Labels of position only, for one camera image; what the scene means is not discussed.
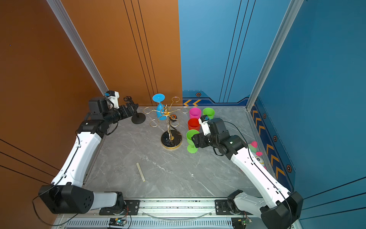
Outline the gold wine glass rack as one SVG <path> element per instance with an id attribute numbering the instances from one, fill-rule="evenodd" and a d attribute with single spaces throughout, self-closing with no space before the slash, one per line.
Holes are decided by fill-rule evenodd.
<path id="1" fill-rule="evenodd" d="M 188 113 L 188 107 L 182 106 L 177 109 L 172 109 L 173 104 L 177 104 L 180 102 L 180 98 L 174 96 L 172 98 L 172 102 L 170 105 L 164 105 L 164 116 L 166 116 L 166 120 L 158 120 L 158 118 L 152 119 L 149 125 L 153 128 L 158 127 L 161 121 L 166 121 L 167 130 L 161 135 L 161 143 L 164 148 L 168 150 L 176 150 L 182 144 L 182 134 L 176 129 L 180 126 L 180 121 L 177 120 L 173 122 L 170 120 L 170 115 L 176 115 L 176 112 L 181 112 L 182 114 Z M 143 109 L 143 113 L 148 115 L 151 112 L 156 112 L 156 109 L 152 107 L 146 107 Z"/>

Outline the red wine glass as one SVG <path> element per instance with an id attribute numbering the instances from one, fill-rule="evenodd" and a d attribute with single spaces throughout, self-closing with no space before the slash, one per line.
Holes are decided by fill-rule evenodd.
<path id="1" fill-rule="evenodd" d="M 188 121 L 188 129 L 189 130 L 197 130 L 200 131 L 201 125 L 199 123 L 199 119 L 191 118 Z"/>

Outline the blue wine glass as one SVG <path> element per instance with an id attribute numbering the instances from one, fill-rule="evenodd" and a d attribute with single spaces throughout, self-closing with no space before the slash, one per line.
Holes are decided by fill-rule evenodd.
<path id="1" fill-rule="evenodd" d="M 164 94 L 155 94 L 152 97 L 152 100 L 158 104 L 156 108 L 156 115 L 158 120 L 166 120 L 166 116 L 164 116 L 164 106 L 162 105 L 162 101 L 165 99 Z"/>

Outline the plush toy pink green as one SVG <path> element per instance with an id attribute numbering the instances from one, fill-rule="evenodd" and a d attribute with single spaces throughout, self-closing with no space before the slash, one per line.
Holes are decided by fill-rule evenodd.
<path id="1" fill-rule="evenodd" d="M 256 141 L 253 141 L 248 145 L 248 148 L 252 152 L 258 163 L 261 164 L 265 169 L 267 169 L 263 160 L 263 153 L 259 151 L 258 143 Z"/>

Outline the orange black tape measure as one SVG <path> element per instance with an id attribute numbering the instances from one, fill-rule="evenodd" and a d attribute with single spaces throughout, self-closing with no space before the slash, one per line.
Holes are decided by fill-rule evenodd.
<path id="1" fill-rule="evenodd" d="M 177 116 L 175 114 L 170 115 L 170 120 L 175 122 L 177 120 Z"/>

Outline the left circuit board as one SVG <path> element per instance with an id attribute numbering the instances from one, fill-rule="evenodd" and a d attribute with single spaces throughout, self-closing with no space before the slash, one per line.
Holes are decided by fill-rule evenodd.
<path id="1" fill-rule="evenodd" d="M 125 218 L 110 218 L 108 222 L 108 228 L 124 227 L 126 225 L 127 220 Z"/>

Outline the magenta wine glass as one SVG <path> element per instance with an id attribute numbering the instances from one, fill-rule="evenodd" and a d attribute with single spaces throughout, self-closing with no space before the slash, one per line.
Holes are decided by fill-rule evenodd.
<path id="1" fill-rule="evenodd" d="M 189 110 L 190 119 L 199 119 L 202 115 L 201 109 L 194 107 Z"/>

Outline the wooden ruler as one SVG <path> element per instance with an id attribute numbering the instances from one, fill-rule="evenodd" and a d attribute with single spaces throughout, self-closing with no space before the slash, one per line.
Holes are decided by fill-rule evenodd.
<path id="1" fill-rule="evenodd" d="M 143 174 L 143 171 L 142 171 L 142 168 L 141 168 L 140 164 L 139 163 L 136 163 L 136 165 L 137 165 L 139 174 L 140 174 L 140 176 L 142 178 L 142 181 L 145 182 L 146 180 L 145 180 L 145 177 L 144 177 L 144 174 Z"/>

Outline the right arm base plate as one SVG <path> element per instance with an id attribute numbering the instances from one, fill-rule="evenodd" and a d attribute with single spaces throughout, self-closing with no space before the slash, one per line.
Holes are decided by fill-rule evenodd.
<path id="1" fill-rule="evenodd" d="M 214 204 L 216 215 L 252 215 L 249 212 L 240 211 L 232 200 L 216 199 Z"/>

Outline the black phone stand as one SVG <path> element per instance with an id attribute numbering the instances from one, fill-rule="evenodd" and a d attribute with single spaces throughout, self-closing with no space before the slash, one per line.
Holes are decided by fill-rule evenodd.
<path id="1" fill-rule="evenodd" d="M 130 96 L 124 97 L 124 101 L 127 102 L 134 102 Z M 146 116 L 143 113 L 137 113 L 137 115 L 132 116 L 132 122 L 134 124 L 142 124 L 146 120 Z"/>

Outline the green wine glass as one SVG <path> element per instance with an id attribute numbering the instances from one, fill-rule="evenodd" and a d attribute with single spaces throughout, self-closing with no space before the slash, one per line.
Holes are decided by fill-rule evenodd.
<path id="1" fill-rule="evenodd" d="M 207 107 L 202 111 L 203 115 L 207 115 L 209 117 L 209 119 L 214 119 L 214 115 L 215 115 L 215 110 Z"/>
<path id="2" fill-rule="evenodd" d="M 186 134 L 186 139 L 188 143 L 187 151 L 191 154 L 194 154 L 198 151 L 198 149 L 195 147 L 194 142 L 192 141 L 192 137 L 196 134 L 199 134 L 199 131 L 195 129 L 189 130 Z"/>

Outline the aluminium front rail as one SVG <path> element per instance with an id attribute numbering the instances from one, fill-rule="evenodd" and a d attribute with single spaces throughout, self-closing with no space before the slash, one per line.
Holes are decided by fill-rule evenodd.
<path id="1" fill-rule="evenodd" d="M 227 198 L 140 198 L 137 216 L 101 216 L 100 210 L 86 214 L 60 214 L 54 229 L 233 229 L 231 218 L 250 218 L 246 229 L 264 229 L 254 215 L 216 215 L 214 201 Z M 108 228 L 110 218 L 125 218 L 124 227 Z"/>

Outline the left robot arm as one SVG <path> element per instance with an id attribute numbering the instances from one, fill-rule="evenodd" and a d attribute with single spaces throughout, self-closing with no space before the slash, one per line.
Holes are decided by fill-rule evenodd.
<path id="1" fill-rule="evenodd" d="M 89 101 L 89 112 L 76 130 L 75 143 L 63 167 L 37 195 L 53 214 L 85 214 L 104 210 L 120 215 L 127 212 L 121 192 L 93 192 L 83 188 L 84 178 L 102 139 L 109 135 L 112 124 L 137 113 L 138 104 L 130 96 L 125 105 L 118 104 L 118 94 L 108 91 L 103 97 Z"/>

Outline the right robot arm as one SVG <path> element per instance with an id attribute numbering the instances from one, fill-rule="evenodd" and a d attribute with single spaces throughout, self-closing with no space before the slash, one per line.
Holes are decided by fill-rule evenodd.
<path id="1" fill-rule="evenodd" d="M 257 198 L 238 189 L 227 197 L 229 211 L 234 215 L 251 213 L 259 217 L 268 229 L 289 229 L 300 218 L 302 196 L 298 192 L 290 192 L 273 178 L 257 161 L 247 142 L 229 134 L 221 118 L 209 119 L 203 115 L 199 124 L 202 132 L 192 136 L 195 147 L 212 147 L 219 151 L 219 156 L 227 157 L 238 166 L 261 194 Z"/>

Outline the right circuit board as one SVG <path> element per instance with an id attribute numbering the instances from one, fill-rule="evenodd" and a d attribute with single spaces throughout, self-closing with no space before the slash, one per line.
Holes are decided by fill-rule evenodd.
<path id="1" fill-rule="evenodd" d="M 233 229 L 246 229 L 253 221 L 250 218 L 231 218 Z"/>

